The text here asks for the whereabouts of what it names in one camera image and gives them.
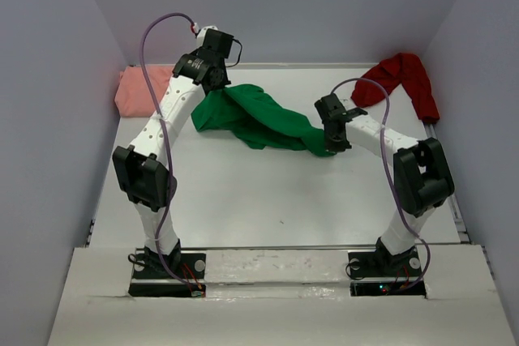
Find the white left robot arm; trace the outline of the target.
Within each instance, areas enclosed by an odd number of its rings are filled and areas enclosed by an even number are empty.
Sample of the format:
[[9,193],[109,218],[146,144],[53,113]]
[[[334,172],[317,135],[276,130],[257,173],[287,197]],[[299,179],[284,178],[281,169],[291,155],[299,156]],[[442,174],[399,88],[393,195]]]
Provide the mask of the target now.
[[144,230],[143,253],[133,261],[163,277],[178,280],[181,263],[181,243],[169,212],[178,184],[171,148],[206,95],[229,85],[225,61],[234,42],[234,36],[215,26],[202,28],[196,49],[175,64],[144,128],[128,146],[114,149],[119,187],[134,204]]

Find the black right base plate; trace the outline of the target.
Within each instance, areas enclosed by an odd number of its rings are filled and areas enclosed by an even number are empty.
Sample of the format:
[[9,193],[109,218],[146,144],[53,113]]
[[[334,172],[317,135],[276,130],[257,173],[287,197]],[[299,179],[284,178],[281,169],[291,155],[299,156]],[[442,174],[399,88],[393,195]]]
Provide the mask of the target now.
[[427,295],[422,280],[411,286],[422,274],[416,249],[404,253],[392,264],[386,263],[384,259],[378,263],[375,251],[349,252],[345,273],[350,278],[352,297]]

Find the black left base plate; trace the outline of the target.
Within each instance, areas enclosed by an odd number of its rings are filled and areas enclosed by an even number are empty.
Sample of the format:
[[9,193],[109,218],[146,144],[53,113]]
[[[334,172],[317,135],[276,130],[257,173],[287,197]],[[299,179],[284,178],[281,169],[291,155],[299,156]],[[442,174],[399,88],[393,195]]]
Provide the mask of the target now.
[[127,256],[132,265],[128,293],[131,297],[201,298],[206,296],[206,254],[184,251],[172,277],[158,257],[144,249]]

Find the folded pink t-shirt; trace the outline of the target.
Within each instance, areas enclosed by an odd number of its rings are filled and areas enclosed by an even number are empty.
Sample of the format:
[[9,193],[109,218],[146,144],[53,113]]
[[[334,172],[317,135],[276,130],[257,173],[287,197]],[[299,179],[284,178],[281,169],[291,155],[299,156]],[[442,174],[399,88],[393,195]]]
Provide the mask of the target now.
[[[146,69],[157,100],[161,101],[169,86],[173,67],[147,65]],[[120,117],[149,117],[153,114],[155,106],[139,66],[127,66],[120,73],[114,103]]]

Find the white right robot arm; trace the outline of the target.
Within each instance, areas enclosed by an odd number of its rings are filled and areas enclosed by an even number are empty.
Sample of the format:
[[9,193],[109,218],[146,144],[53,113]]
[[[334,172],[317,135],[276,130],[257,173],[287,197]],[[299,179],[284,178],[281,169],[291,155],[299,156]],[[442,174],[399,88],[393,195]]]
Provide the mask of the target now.
[[408,270],[421,278],[425,267],[416,249],[420,232],[455,189],[440,141],[419,140],[391,130],[364,109],[347,109],[334,93],[317,100],[315,108],[329,151],[359,146],[381,158],[396,203],[395,214],[375,249],[349,256],[349,277],[355,281],[392,278]]

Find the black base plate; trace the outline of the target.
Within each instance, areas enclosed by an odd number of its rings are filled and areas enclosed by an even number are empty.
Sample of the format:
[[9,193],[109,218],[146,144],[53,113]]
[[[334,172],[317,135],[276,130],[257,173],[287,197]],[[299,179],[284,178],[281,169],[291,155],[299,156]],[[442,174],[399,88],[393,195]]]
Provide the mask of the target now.
[[378,263],[375,251],[349,252],[345,273],[350,278],[352,297],[427,295],[422,280],[411,286],[422,274],[416,249],[404,253],[392,264],[386,263],[384,259]]
[[131,297],[201,298],[206,296],[206,254],[184,251],[172,277],[158,257],[144,249],[127,256],[132,265],[128,293]]

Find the red t-shirt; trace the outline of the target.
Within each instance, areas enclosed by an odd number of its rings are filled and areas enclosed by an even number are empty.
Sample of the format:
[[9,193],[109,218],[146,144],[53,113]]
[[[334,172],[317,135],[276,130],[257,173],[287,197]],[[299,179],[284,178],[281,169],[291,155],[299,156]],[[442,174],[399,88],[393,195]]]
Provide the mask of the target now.
[[[436,124],[440,119],[431,81],[420,58],[412,53],[397,53],[372,67],[363,76],[380,84],[390,95],[398,86],[402,86],[420,121]],[[384,94],[372,83],[357,81],[351,95],[352,101],[361,108],[380,103]]]

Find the green t-shirt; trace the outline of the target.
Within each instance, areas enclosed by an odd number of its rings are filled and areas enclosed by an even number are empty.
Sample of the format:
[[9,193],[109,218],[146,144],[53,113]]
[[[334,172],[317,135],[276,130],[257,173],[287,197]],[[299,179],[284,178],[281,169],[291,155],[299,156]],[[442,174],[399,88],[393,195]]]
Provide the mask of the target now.
[[324,145],[324,131],[307,116],[279,105],[263,88],[240,84],[210,92],[191,114],[198,132],[227,130],[248,147],[308,151],[331,157]]

